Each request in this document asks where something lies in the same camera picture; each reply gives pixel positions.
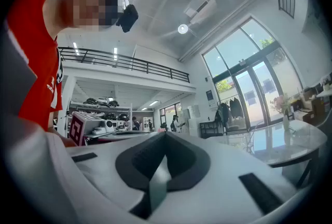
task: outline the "tree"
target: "tree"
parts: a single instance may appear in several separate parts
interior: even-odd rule
[[[232,86],[230,84],[227,83],[227,79],[224,79],[222,81],[219,81],[217,84],[216,84],[216,87],[217,87],[217,91],[218,93],[222,93],[226,90],[229,90],[232,88]]]
[[[273,43],[274,39],[270,37],[269,39],[260,39],[259,41],[261,43],[261,48],[264,49],[265,47]]]

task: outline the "window frame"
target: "window frame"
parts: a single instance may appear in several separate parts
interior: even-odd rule
[[[160,114],[160,125],[162,125],[161,117],[165,117],[165,123],[166,123],[166,125],[167,125],[167,121],[166,121],[166,108],[169,108],[169,107],[174,106],[174,108],[175,108],[175,115],[177,115],[177,108],[176,108],[177,104],[180,104],[180,105],[181,105],[181,102],[179,101],[179,102],[176,102],[176,103],[174,103],[174,104],[171,104],[171,105],[168,105],[168,106],[166,106],[166,107],[164,107],[164,108],[159,109],[159,114]]]
[[[269,44],[267,47],[265,48],[262,48],[260,49],[260,47],[258,46],[258,44],[249,36],[249,34],[242,28],[242,26],[246,25],[249,21],[251,20],[254,20],[263,30],[265,30],[267,32],[268,35],[270,35],[273,39],[274,39],[274,42],[272,42],[271,44]],[[232,35],[235,31],[237,30],[241,30],[248,38],[249,40],[251,40],[251,42],[256,46],[257,48],[257,53],[255,53],[254,55],[250,56],[249,58],[245,59],[245,64],[241,65],[240,63],[238,63],[237,65],[229,68],[227,63],[225,62],[224,60],[224,57],[222,56],[222,54],[219,52],[219,50],[217,49],[217,45],[219,45],[219,43],[221,43],[222,41],[224,41],[226,38],[228,38],[230,35]],[[227,67],[227,70],[224,71],[223,73],[220,73],[219,75],[215,76],[215,77],[212,77],[211,75],[211,72],[210,72],[210,68],[204,58],[204,55],[207,54],[208,52],[210,52],[213,48],[215,48],[217,50],[217,52],[219,53],[220,57],[222,58],[223,62],[225,63],[225,66]],[[249,17],[248,19],[246,19],[244,22],[241,22],[239,23],[233,30],[230,31],[230,33],[226,34],[225,37],[223,37],[221,40],[219,40],[218,42],[216,42],[209,50],[207,50],[206,52],[202,53],[202,58],[203,60],[205,61],[205,64],[210,72],[210,75],[212,77],[212,81],[213,81],[213,84],[214,84],[214,87],[215,87],[215,90],[216,90],[216,93],[217,93],[217,96],[218,96],[218,99],[220,101],[220,98],[219,98],[219,94],[217,92],[217,87],[216,87],[216,83],[218,83],[219,81],[222,81],[228,77],[231,77],[233,79],[233,82],[235,84],[235,87],[238,91],[238,95],[240,97],[240,100],[243,100],[245,102],[245,99],[244,99],[244,95],[239,87],[239,84],[237,82],[237,80],[235,78],[233,78],[234,75],[237,75],[237,74],[240,74],[244,71],[251,71],[251,78],[255,81],[258,81],[257,77],[255,76],[255,73],[253,70],[251,70],[250,68],[257,65],[258,63],[260,62],[264,62],[266,67],[268,68],[271,76],[272,76],[272,79],[274,81],[274,84],[275,84],[275,88],[277,89],[278,93],[279,94],[283,94],[283,90],[282,90],[282,87],[280,85],[280,82],[279,82],[279,79],[277,78],[270,62],[268,61],[267,59],[267,55],[276,51],[277,49],[281,49],[283,54],[286,56],[286,58],[290,61],[292,67],[293,67],[293,70],[295,71],[296,73],[296,76],[299,80],[299,83],[303,89],[303,84],[301,82],[301,79],[299,78],[299,75],[292,63],[292,61],[289,59],[287,53],[284,51],[284,49],[282,48],[282,46],[279,44],[279,42],[277,41],[277,39],[275,39],[275,37],[273,37],[271,35],[271,33],[265,28],[263,27],[255,18],[253,17]],[[254,83],[255,85],[255,88],[256,88],[256,91],[260,92],[263,94],[263,90],[262,90],[262,87],[260,86],[259,82],[258,84],[257,83]],[[272,125],[272,124],[275,124],[275,123],[278,123],[279,122],[279,119],[277,120],[271,120],[270,118],[270,115],[269,115],[269,112],[268,112],[268,106],[267,106],[267,102],[265,100],[265,97],[262,95],[262,97],[258,96],[258,99],[262,100],[261,101],[261,106],[264,107],[264,109],[262,109],[263,111],[263,115],[264,115],[264,119],[265,119],[265,124],[262,124],[262,125],[259,125],[257,128],[260,128],[260,127],[264,127],[266,125]],[[250,124],[248,124],[248,113],[246,111],[246,109],[243,109],[243,113],[245,115],[245,120],[246,120],[246,125],[247,125],[247,129],[251,129],[250,127]]]

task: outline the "flower vase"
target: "flower vase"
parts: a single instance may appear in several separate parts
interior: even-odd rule
[[[289,119],[288,116],[284,115],[283,119],[284,130],[287,131],[289,129]]]

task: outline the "round table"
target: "round table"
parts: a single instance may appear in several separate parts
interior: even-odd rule
[[[316,173],[319,148],[327,136],[315,126],[293,120],[290,129],[285,131],[283,123],[257,129],[255,132],[210,137],[216,141],[247,151],[265,164],[275,168],[310,160],[297,187],[300,187],[310,172],[309,182]]]

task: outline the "chair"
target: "chair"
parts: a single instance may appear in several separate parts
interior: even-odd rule
[[[327,137],[332,134],[332,108],[330,109],[325,121],[319,124],[317,128],[326,134]]]

